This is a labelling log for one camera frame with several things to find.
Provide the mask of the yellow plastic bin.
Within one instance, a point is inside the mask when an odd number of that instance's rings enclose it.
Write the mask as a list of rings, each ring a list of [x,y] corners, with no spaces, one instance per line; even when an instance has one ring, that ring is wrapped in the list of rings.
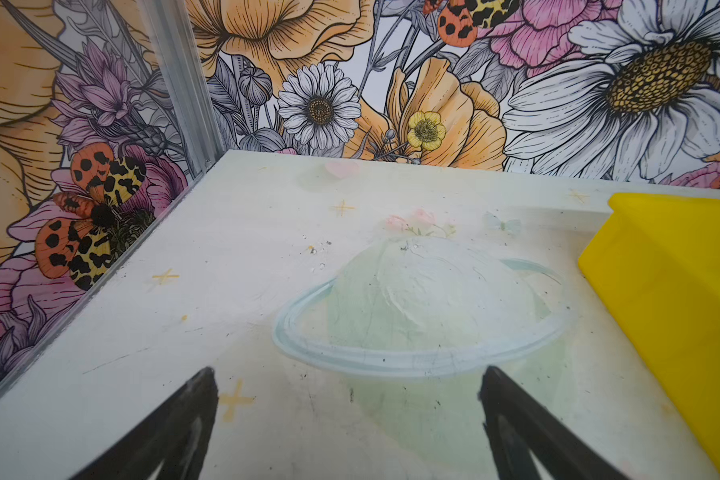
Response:
[[[578,266],[720,473],[720,199],[608,204]]]

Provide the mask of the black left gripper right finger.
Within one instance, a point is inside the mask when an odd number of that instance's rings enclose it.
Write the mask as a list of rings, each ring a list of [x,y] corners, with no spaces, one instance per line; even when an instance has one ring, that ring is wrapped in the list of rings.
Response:
[[[478,398],[501,479],[538,479],[537,463],[554,479],[627,478],[500,368],[487,368]]]

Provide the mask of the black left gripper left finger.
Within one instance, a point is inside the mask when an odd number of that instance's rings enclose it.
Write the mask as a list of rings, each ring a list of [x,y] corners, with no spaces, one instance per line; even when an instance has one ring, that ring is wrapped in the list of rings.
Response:
[[[75,479],[197,479],[215,424],[219,392],[205,367]]]

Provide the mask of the aluminium corner post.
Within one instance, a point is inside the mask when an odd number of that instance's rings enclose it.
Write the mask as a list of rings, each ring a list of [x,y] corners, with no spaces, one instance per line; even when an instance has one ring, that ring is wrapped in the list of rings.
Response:
[[[195,37],[183,1],[142,1],[142,16],[166,83],[193,177],[226,149],[216,123]]]

